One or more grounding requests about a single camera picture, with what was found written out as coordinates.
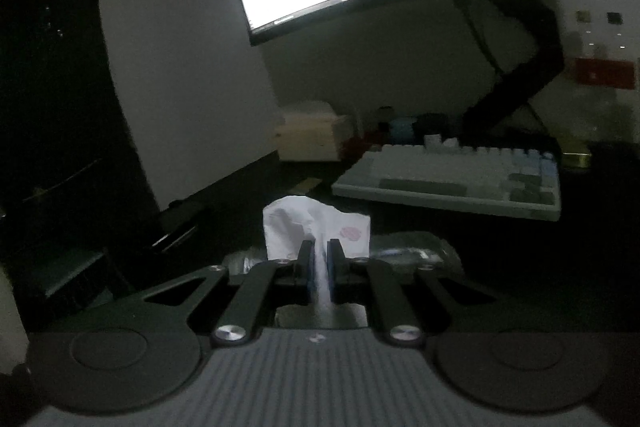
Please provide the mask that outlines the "white cleaning cloth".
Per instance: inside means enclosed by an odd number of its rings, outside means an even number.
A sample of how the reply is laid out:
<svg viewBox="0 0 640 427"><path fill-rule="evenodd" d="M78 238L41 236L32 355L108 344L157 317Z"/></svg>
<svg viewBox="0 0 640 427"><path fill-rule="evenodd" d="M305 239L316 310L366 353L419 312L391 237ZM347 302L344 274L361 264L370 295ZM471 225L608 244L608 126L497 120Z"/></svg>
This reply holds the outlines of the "white cleaning cloth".
<svg viewBox="0 0 640 427"><path fill-rule="evenodd" d="M344 213L307 196L288 195L262 210L269 260L294 260L304 241L314 243L314 301L331 306L329 242L338 239L346 258L367 258L371 218Z"/></svg>

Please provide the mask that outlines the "clear glass jar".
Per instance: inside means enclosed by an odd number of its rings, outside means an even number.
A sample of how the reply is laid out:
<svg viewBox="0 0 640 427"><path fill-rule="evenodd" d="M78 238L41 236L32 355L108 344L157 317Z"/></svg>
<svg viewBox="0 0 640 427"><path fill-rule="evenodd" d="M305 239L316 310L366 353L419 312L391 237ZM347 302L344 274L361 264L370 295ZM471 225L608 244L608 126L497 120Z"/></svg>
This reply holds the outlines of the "clear glass jar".
<svg viewBox="0 0 640 427"><path fill-rule="evenodd" d="M437 270L461 273L462 263L456 251L443 239L427 232L398 232L372 235L370 256L394 266L397 273L410 273L418 265ZM258 263L267 260L262 247L250 247L224 257L221 265L231 275L243 275Z"/></svg>

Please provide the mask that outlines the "yellow tissue box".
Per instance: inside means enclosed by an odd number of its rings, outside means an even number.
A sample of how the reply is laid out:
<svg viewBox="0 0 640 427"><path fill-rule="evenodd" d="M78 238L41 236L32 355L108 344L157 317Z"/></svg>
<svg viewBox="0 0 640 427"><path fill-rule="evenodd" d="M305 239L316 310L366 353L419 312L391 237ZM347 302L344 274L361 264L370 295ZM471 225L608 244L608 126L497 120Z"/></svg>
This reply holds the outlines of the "yellow tissue box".
<svg viewBox="0 0 640 427"><path fill-rule="evenodd" d="M355 137L347 115L328 102L310 100L281 106L273 141L281 161L337 162Z"/></svg>

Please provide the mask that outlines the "white mechanical keyboard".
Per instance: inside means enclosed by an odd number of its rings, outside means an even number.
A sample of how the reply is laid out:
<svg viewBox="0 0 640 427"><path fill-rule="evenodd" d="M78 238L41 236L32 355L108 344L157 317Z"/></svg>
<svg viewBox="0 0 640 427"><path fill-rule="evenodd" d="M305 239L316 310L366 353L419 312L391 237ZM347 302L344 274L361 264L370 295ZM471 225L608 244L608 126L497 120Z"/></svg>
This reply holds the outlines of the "white mechanical keyboard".
<svg viewBox="0 0 640 427"><path fill-rule="evenodd" d="M385 144L368 151L332 184L342 198L557 221L559 169L535 149L472 148L424 137L422 146Z"/></svg>

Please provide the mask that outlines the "black monitor stand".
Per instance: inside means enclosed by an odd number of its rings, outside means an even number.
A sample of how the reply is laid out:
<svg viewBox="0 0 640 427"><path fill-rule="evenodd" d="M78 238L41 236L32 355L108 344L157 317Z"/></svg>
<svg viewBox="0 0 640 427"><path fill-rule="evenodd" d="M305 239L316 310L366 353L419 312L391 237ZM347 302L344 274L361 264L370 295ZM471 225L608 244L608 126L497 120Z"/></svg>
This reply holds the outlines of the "black monitor stand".
<svg viewBox="0 0 640 427"><path fill-rule="evenodd" d="M491 85L464 114L493 123L527 106L565 69L554 11L542 0L453 0L494 71Z"/></svg>

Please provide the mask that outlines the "bottle with black cap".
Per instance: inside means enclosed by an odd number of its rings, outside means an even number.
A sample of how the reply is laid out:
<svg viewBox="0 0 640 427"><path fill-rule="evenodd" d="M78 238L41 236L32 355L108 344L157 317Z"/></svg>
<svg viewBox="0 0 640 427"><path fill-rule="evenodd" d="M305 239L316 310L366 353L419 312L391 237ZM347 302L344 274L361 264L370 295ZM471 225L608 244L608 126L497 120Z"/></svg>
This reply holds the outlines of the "bottle with black cap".
<svg viewBox="0 0 640 427"><path fill-rule="evenodd" d="M627 46L624 35L623 15L618 11L606 13L606 55L616 61L627 60Z"/></svg>

